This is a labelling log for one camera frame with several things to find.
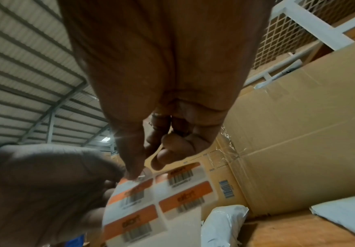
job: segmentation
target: brown cardboard flap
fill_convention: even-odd
[[[355,195],[355,43],[239,97],[224,125],[253,213]]]

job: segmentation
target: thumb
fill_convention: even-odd
[[[142,122],[114,123],[111,130],[115,138],[119,155],[123,160],[128,179],[136,179],[145,164],[145,131]]]

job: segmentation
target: barcode label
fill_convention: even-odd
[[[121,201],[121,207],[124,207],[126,205],[132,204],[134,202],[137,202],[137,201],[141,200],[142,198],[144,198],[144,196],[145,196],[145,191],[144,190],[138,191],[137,193],[132,194],[129,197],[124,198]]]
[[[194,173],[192,172],[192,170],[188,170],[184,173],[177,174],[176,176],[168,179],[169,186],[173,186],[177,183],[180,183],[181,181],[184,181],[187,178],[192,177],[193,175],[194,175]]]
[[[149,236],[151,232],[152,232],[152,228],[150,227],[150,224],[146,223],[135,229],[132,229],[131,231],[123,233],[122,238],[123,241],[126,243],[133,242],[135,240],[139,240],[141,238]]]
[[[219,182],[219,185],[221,186],[221,190],[223,192],[223,195],[226,198],[230,198],[230,197],[234,196],[234,193],[233,193],[233,190],[231,189],[229,181],[223,180],[223,181]]]
[[[192,208],[196,208],[197,206],[200,206],[202,205],[203,203],[205,203],[205,200],[203,199],[203,197],[201,198],[198,198],[196,200],[193,200],[193,201],[190,201],[190,202],[187,202],[181,206],[179,206],[177,208],[177,212],[179,213],[183,213],[183,212],[186,212]]]

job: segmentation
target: ceiling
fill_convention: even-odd
[[[355,12],[355,0],[304,0],[329,24]],[[315,40],[284,15],[263,36],[256,69]],[[77,66],[55,0],[0,0],[0,141],[45,143],[55,111],[52,143],[109,151],[107,121]]]

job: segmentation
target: sheet of labels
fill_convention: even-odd
[[[125,247],[161,234],[175,218],[217,199],[198,162],[159,175],[145,168],[136,181],[122,179],[109,199],[103,217],[106,244]]]

